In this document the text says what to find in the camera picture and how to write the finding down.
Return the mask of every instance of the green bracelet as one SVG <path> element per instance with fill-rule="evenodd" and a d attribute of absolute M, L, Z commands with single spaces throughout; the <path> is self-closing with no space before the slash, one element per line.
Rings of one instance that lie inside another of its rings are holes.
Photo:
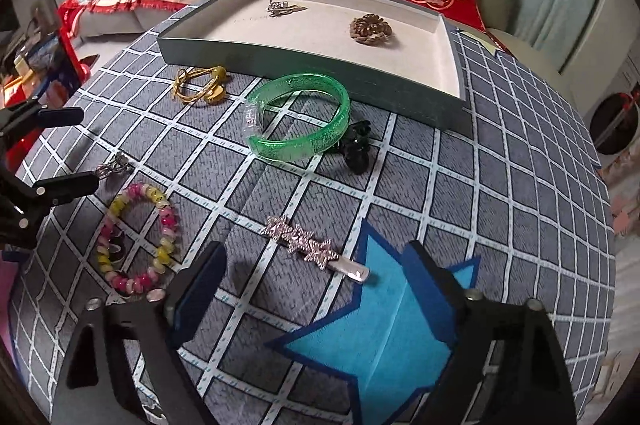
<path fill-rule="evenodd" d="M 296 91 L 316 91 L 334 97 L 340 103 L 334 118 L 319 131 L 292 140 L 267 140 L 262 137 L 262 113 L 276 98 Z M 298 73 L 275 79 L 253 91 L 246 99 L 242 132 L 249 147 L 262 158 L 296 161 L 319 154 L 335 145 L 347 130 L 350 116 L 347 90 L 340 82 L 317 73 Z"/>

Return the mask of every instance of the silver hair accessory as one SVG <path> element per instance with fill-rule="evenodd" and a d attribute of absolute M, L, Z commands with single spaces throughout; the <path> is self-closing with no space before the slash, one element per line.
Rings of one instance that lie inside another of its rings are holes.
<path fill-rule="evenodd" d="M 270 12 L 269 17 L 280 17 L 281 15 L 292 14 L 293 12 L 302 12 L 302 10 L 306 10 L 306 6 L 289 4 L 289 1 L 269 0 L 269 5 L 267 6 L 267 12 Z"/>
<path fill-rule="evenodd" d="M 116 155 L 107 163 L 101 163 L 95 170 L 96 176 L 104 180 L 111 174 L 121 174 L 123 172 L 131 172 L 134 169 L 129 163 L 129 159 L 122 151 L 118 151 Z"/>
<path fill-rule="evenodd" d="M 359 284 L 363 284 L 369 277 L 369 268 L 337 253 L 333 250 L 330 239 L 320 243 L 313 239 L 313 232 L 304 230 L 300 225 L 291 227 L 285 217 L 270 215 L 261 233 L 287 243 L 289 253 L 304 253 L 305 261 L 315 263 L 321 270 L 329 267 Z"/>

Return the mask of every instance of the table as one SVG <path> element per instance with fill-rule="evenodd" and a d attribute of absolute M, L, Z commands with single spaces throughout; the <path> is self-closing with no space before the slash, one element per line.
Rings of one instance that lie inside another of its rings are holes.
<path fill-rule="evenodd" d="M 188 11 L 141 36 L 85 84 L 71 101 L 85 110 L 82 125 L 46 131 L 18 172 L 33 182 L 92 170 L 117 149 L 137 162 L 132 176 L 111 178 L 94 196 L 56 208 L 17 282 L 10 312 L 18 363 L 44 412 L 85 301 L 117 299 L 92 253 L 98 222 L 123 185 L 143 180 L 165 190 L 177 208 L 182 265 L 213 239 L 228 250 L 228 275 L 196 338 L 180 351 L 220 423 L 340 423 L 349 409 L 342 381 L 263 345 L 343 306 L 351 291 L 349 282 L 268 245 L 257 232 L 272 214 L 291 216 L 346 253 L 366 218 L 396 248 L 423 241 L 443 266 L 481 256 L 478 288 L 487 297 L 522 303 L 535 296 L 545 304 L 580 414 L 606 349 L 615 268 L 607 190 L 579 115 L 512 57 L 456 33 L 467 98 L 460 132 L 354 102 L 353 118 L 372 123 L 367 174 L 354 176 L 334 154 L 267 164 L 249 153 L 241 134 L 243 99 L 261 79 L 234 75 L 228 99 L 216 106 L 185 108 L 170 99 L 177 66 L 162 60 L 156 34 Z M 267 122 L 274 137 L 300 135 L 330 119 L 333 108 L 318 97 L 290 97 Z M 159 241 L 159 225 L 148 204 L 124 221 L 124 269 L 139 271 Z M 148 402 L 153 388 L 144 359 L 135 343 L 127 351 Z M 468 421 L 481 416 L 499 357 L 496 344 Z"/>

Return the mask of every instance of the screw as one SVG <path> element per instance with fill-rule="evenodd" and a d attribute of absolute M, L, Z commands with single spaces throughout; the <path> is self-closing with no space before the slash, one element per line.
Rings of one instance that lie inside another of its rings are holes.
<path fill-rule="evenodd" d="M 527 300 L 527 308 L 533 311 L 542 311 L 545 309 L 545 305 L 538 299 L 529 299 Z"/>
<path fill-rule="evenodd" d="M 476 288 L 469 288 L 468 290 L 465 290 L 465 297 L 469 300 L 482 300 L 484 298 L 484 294 Z"/>
<path fill-rule="evenodd" d="M 166 292 L 163 289 L 155 289 L 155 290 L 151 290 L 149 293 L 146 294 L 146 299 L 149 302 L 158 302 L 162 299 L 164 299 L 164 296 L 166 295 Z"/>
<path fill-rule="evenodd" d="M 102 301 L 100 299 L 89 299 L 84 305 L 89 311 L 97 310 L 100 306 L 102 306 Z"/>

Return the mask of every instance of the round black object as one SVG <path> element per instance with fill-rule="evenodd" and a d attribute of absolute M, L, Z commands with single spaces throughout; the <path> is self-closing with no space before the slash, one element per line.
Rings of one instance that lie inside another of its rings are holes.
<path fill-rule="evenodd" d="M 589 135 L 593 141 L 607 128 L 631 98 L 625 94 L 613 94 L 605 98 L 593 113 Z M 633 106 L 609 137 L 596 150 L 605 156 L 624 150 L 633 140 L 638 130 L 638 108 Z"/>

